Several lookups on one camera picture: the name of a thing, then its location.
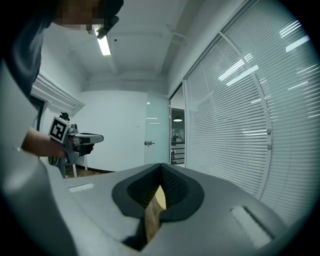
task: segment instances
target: ceiling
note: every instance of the ceiling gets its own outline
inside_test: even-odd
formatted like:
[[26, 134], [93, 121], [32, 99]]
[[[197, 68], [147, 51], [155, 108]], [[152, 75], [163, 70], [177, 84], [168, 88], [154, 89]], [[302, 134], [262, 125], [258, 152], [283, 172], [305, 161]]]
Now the ceiling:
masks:
[[120, 20], [108, 34], [110, 56], [102, 55], [96, 37], [85, 30], [52, 24], [44, 42], [47, 47], [63, 48], [64, 54], [70, 54], [87, 80], [97, 74], [120, 76], [132, 71], [166, 76], [204, 1], [124, 0], [118, 13]]

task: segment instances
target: wall molding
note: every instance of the wall molding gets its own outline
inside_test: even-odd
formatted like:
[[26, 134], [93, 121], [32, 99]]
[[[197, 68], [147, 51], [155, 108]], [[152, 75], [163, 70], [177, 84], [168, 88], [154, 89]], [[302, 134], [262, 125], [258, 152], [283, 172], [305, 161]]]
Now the wall molding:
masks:
[[71, 116], [85, 106], [83, 102], [63, 89], [43, 72], [40, 72], [34, 81], [31, 95], [49, 102], [50, 107], [60, 112], [67, 112]]

